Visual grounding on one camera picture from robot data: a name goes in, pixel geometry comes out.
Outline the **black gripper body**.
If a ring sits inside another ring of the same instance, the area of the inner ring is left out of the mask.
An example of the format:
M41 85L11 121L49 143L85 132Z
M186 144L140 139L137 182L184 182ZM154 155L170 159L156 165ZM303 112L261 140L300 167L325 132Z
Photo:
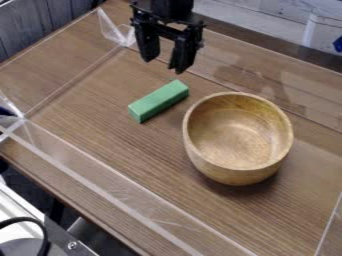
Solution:
M196 37L202 47L202 20L193 14L193 0L132 0L132 26L150 24L160 37L174 40L182 34Z

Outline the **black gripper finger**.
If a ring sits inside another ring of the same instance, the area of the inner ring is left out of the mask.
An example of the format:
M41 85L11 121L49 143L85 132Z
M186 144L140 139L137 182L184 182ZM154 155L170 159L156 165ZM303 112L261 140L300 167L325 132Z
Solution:
M134 37L140 56L145 62L153 60L160 54L158 35L153 26L145 23L134 25Z
M181 74L193 64L197 52L197 41L192 34L182 34L173 40L173 49L168 68Z

